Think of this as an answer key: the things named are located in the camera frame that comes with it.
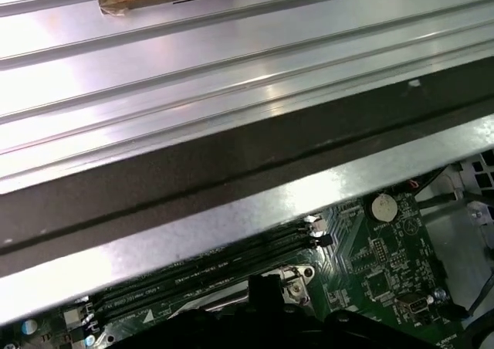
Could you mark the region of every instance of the cable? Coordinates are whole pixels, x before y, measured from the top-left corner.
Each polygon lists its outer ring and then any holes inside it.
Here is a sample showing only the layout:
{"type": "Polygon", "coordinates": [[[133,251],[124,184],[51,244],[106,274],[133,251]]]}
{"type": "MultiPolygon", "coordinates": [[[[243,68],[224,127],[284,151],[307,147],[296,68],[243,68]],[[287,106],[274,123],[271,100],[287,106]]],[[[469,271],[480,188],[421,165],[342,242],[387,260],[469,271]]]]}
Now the cable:
{"type": "Polygon", "coordinates": [[[418,195],[420,192],[422,192],[425,188],[427,188],[428,185],[435,181],[446,168],[447,166],[444,166],[443,168],[435,169],[427,174],[414,178],[413,181],[418,183],[418,187],[413,191],[413,194],[418,195]]]}
{"type": "Polygon", "coordinates": [[[417,202],[419,209],[433,208],[435,206],[446,205],[450,202],[456,201],[456,196],[454,193],[447,193],[444,195],[438,195],[428,200],[417,202]]]}
{"type": "Polygon", "coordinates": [[[494,273],[491,274],[491,276],[487,279],[486,284],[484,284],[483,288],[480,290],[480,294],[477,296],[472,306],[470,307],[469,309],[470,316],[473,316],[474,312],[480,306],[482,301],[486,299],[487,295],[489,295],[493,287],[494,287],[494,273]]]}

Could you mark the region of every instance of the black ram slot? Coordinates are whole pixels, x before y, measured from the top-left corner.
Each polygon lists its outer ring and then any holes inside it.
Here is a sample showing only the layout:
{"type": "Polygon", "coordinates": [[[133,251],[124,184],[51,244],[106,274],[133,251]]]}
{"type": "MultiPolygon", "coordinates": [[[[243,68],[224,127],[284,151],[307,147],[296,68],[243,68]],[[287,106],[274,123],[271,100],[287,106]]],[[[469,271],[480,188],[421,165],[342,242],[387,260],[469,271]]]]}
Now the black ram slot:
{"type": "MultiPolygon", "coordinates": [[[[273,268],[273,264],[276,260],[280,260],[283,257],[294,255],[302,249],[308,246],[307,239],[294,242],[292,244],[286,245],[282,248],[272,250],[269,253],[262,255],[253,256],[243,260],[243,263],[239,263],[231,268],[228,268],[227,276],[234,276],[236,279],[240,277],[248,276],[255,271],[256,273],[261,271],[266,271],[266,269],[273,268]]],[[[141,310],[152,306],[155,303],[170,299],[177,295],[184,295],[191,290],[196,290],[198,287],[208,287],[213,286],[218,282],[221,282],[226,277],[223,268],[220,270],[215,270],[213,273],[207,276],[200,276],[189,279],[179,286],[173,286],[174,281],[172,281],[172,286],[167,286],[162,289],[161,293],[156,293],[151,296],[146,296],[144,298],[135,299],[134,296],[126,296],[118,305],[122,306],[118,309],[112,309],[105,312],[98,312],[97,319],[103,324],[108,324],[110,321],[122,317],[126,314],[132,313],[135,310],[141,310]]]]}
{"type": "Polygon", "coordinates": [[[184,273],[191,273],[193,269],[207,268],[205,263],[209,265],[219,263],[221,260],[232,258],[244,249],[252,250],[254,248],[270,244],[271,242],[275,242],[277,239],[282,239],[289,235],[299,234],[299,232],[300,230],[293,224],[279,227],[265,235],[252,237],[249,240],[228,246],[216,254],[206,254],[205,256],[199,256],[182,263],[174,264],[160,271],[141,276],[136,280],[111,287],[104,292],[97,294],[94,297],[95,306],[96,308],[100,307],[109,300],[117,299],[127,295],[128,293],[133,293],[136,290],[150,287],[156,283],[163,282],[164,280],[169,280],[170,278],[174,278],[174,276],[179,276],[184,273]]]}

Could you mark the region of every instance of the silver metal surface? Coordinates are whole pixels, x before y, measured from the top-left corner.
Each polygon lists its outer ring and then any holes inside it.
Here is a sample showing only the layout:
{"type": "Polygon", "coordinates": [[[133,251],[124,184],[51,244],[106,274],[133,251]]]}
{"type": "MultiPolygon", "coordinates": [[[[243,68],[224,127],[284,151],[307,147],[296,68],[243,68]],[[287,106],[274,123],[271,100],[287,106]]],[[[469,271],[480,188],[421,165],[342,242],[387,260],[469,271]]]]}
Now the silver metal surface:
{"type": "Polygon", "coordinates": [[[0,296],[8,296],[0,299],[0,324],[491,147],[494,115],[12,274],[0,279],[0,296]],[[97,266],[90,278],[81,274],[88,266],[97,266]]]}
{"type": "Polygon", "coordinates": [[[494,0],[0,0],[0,193],[494,54],[494,0]]]}
{"type": "MultiPolygon", "coordinates": [[[[472,156],[462,162],[459,173],[452,168],[440,176],[420,194],[420,200],[436,195],[452,193],[453,189],[463,191],[478,189],[473,177],[471,163],[481,161],[480,156],[472,156]]],[[[448,274],[447,284],[455,303],[470,308],[480,290],[491,276],[494,267],[486,254],[489,242],[487,235],[492,233],[491,224],[479,224],[472,217],[471,209],[464,202],[455,202],[450,206],[430,208],[422,211],[431,236],[431,241],[443,262],[448,274]]],[[[474,319],[494,308],[494,293],[490,293],[475,310],[472,319],[464,322],[470,324],[474,319]]],[[[494,335],[482,345],[482,349],[494,347],[494,335]]]]}

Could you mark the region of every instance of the capacitor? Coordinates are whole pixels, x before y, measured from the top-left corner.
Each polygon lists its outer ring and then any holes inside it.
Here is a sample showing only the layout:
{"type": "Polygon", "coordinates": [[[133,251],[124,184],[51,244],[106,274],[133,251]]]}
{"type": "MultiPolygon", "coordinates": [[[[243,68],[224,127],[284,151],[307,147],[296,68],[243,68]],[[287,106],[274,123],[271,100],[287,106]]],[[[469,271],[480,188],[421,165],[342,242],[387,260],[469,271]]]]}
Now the capacitor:
{"type": "Polygon", "coordinates": [[[389,223],[398,215],[398,204],[392,196],[381,193],[371,201],[369,210],[375,220],[389,223]]]}
{"type": "Polygon", "coordinates": [[[35,320],[25,320],[22,322],[21,331],[24,335],[32,335],[38,330],[38,323],[35,320]]]}

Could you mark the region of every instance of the motherboard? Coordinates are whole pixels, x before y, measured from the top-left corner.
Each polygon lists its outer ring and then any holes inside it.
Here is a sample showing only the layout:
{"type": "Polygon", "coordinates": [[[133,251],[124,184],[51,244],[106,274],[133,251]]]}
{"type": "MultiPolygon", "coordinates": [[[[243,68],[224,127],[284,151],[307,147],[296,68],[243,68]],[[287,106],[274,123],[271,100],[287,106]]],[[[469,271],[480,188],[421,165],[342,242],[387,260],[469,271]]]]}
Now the motherboard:
{"type": "Polygon", "coordinates": [[[252,274],[277,274],[283,298],[320,320],[350,310],[444,349],[460,349],[444,268],[409,193],[374,194],[121,283],[4,327],[4,349],[104,349],[180,312],[223,314],[252,274]]]}

